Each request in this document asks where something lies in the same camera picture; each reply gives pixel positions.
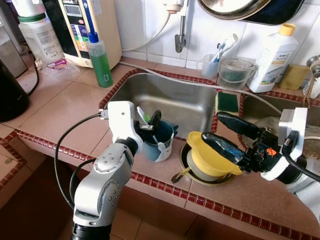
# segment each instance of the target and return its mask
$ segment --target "orange marking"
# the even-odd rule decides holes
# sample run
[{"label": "orange marking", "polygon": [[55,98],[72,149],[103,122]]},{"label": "orange marking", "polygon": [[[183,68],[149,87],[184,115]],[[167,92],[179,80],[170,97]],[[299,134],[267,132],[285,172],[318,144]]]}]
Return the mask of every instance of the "orange marking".
[{"label": "orange marking", "polygon": [[268,149],[266,150],[266,152],[268,153],[268,155],[270,155],[270,156],[272,156],[272,157],[274,157],[274,156],[277,154],[277,152],[276,152],[275,150],[273,150],[271,147],[268,148]]}]

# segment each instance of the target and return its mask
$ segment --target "stainless steel sink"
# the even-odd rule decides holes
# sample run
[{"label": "stainless steel sink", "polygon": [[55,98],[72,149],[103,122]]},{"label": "stainless steel sink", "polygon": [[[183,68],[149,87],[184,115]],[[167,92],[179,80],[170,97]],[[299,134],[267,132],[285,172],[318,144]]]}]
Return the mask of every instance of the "stainless steel sink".
[{"label": "stainless steel sink", "polygon": [[[162,119],[179,125],[177,136],[186,139],[191,131],[210,131],[216,94],[209,87],[138,73],[130,76],[110,101],[131,101],[150,116],[159,109]],[[142,123],[137,111],[135,119]]]},{"label": "stainless steel sink", "polygon": [[[302,107],[301,102],[265,95],[258,96],[267,100],[269,103],[277,107],[280,111],[282,111],[283,109],[294,109],[297,107]],[[307,124],[320,127],[319,116],[320,107],[311,106],[308,109]],[[243,118],[245,120],[251,123],[256,123],[258,120],[266,117],[280,117],[280,115],[275,110],[252,96],[247,96],[244,99]]]}]

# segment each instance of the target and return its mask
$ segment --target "black kettle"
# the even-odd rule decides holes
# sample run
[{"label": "black kettle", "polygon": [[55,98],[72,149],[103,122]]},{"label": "black kettle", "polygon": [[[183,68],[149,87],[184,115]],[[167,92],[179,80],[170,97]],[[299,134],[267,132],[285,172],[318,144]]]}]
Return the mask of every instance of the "black kettle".
[{"label": "black kettle", "polygon": [[21,115],[28,106],[28,95],[0,59],[0,123]]}]

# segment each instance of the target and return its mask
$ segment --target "yellow lid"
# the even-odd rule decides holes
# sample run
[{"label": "yellow lid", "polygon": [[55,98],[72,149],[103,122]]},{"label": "yellow lid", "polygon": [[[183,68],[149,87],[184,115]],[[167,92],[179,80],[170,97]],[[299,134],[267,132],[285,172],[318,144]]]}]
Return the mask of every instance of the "yellow lid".
[{"label": "yellow lid", "polygon": [[292,36],[295,32],[295,29],[296,29],[296,25],[290,24],[290,23],[284,23],[282,24],[278,33],[284,36]]},{"label": "yellow lid", "polygon": [[221,156],[206,144],[201,138],[201,132],[190,132],[186,142],[191,147],[194,164],[205,174],[220,177],[229,173],[234,175],[242,173],[237,165]]}]

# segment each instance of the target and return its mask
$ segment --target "yellow bowl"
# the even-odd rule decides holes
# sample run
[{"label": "yellow bowl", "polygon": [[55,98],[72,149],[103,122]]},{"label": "yellow bowl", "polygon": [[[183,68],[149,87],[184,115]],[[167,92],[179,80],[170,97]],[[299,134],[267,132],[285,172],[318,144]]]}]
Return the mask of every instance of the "yellow bowl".
[{"label": "yellow bowl", "polygon": [[201,138],[201,132],[189,133],[186,142],[190,145],[195,165],[205,174],[221,177],[226,174],[240,175],[242,171],[231,161],[221,156]]}]

